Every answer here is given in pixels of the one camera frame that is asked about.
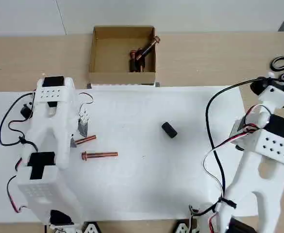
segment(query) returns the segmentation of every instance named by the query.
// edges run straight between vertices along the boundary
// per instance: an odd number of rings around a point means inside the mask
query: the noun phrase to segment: white wall
[[[94,25],[277,31],[283,20],[284,0],[0,0],[0,35],[90,33]]]
[[[0,36],[65,35],[54,0],[0,0]]]

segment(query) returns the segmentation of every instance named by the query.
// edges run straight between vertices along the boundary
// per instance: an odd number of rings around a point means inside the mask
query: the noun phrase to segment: wooden table
[[[284,33],[162,34],[157,47],[157,82],[161,86],[230,85],[267,74],[269,61],[284,55]],[[0,91],[25,91],[40,77],[74,78],[88,83],[91,35],[0,38]],[[241,88],[245,107],[257,103]],[[279,112],[284,117],[284,110]],[[244,218],[256,226],[257,218]],[[174,220],[100,222],[103,233],[168,233]],[[1,232],[43,232],[42,225],[0,224]],[[284,195],[276,232],[284,232]]]

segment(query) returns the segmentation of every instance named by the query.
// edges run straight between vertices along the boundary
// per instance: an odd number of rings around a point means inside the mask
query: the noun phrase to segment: white sheet
[[[71,149],[69,169],[63,172],[85,209],[88,220],[133,220],[187,218],[188,204],[215,201],[216,183],[206,177],[201,160],[210,149],[205,128],[205,107],[221,87],[95,87],[84,90],[95,102],[88,106],[91,122],[88,135],[97,140]],[[0,121],[21,93],[0,93]],[[6,122],[21,119],[20,101]],[[212,104],[210,122],[215,144],[229,136],[234,121],[244,114],[239,89],[220,95]],[[161,129],[168,121],[178,132],[171,139]],[[24,131],[29,123],[16,124]],[[5,124],[3,141],[17,140],[17,133]],[[81,136],[76,133],[75,139]],[[47,150],[46,141],[40,150]],[[36,222],[30,210],[15,214],[6,194],[6,183],[15,175],[21,145],[0,145],[0,222]],[[82,151],[118,151],[118,158],[81,160]],[[220,149],[227,185],[230,184],[242,153],[232,144]],[[219,175],[215,160],[208,167]],[[26,200],[10,185],[16,204]],[[257,214],[253,197],[238,203],[236,215]]]

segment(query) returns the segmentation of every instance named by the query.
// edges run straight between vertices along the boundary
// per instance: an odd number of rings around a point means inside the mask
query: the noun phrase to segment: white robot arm
[[[26,140],[40,148],[49,133],[56,139],[56,150],[36,152],[32,145],[24,144],[17,184],[28,207],[45,225],[60,228],[84,221],[82,206],[61,174],[69,164],[73,134],[79,129],[86,136],[88,118],[81,117],[81,108],[71,78],[46,77],[38,81]]]
[[[258,203],[258,232],[272,233],[280,215],[280,201],[284,191],[284,118],[274,115],[273,112],[284,107],[284,91],[268,85],[259,95],[259,100],[264,106],[260,112],[236,121],[233,127],[231,136],[238,133],[245,120],[246,123],[257,125],[259,130],[234,141],[244,149],[244,154],[225,198],[238,203],[252,192]],[[262,178],[259,173],[259,165],[264,157],[268,158],[274,168],[267,179]],[[234,208],[224,202],[217,207],[219,232],[225,233]]]

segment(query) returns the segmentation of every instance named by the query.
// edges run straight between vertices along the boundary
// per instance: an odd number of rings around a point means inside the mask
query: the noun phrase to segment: cardboard box
[[[129,72],[129,52],[155,36],[153,26],[95,26],[90,55],[91,84],[154,84],[156,52],[146,56],[144,72]]]

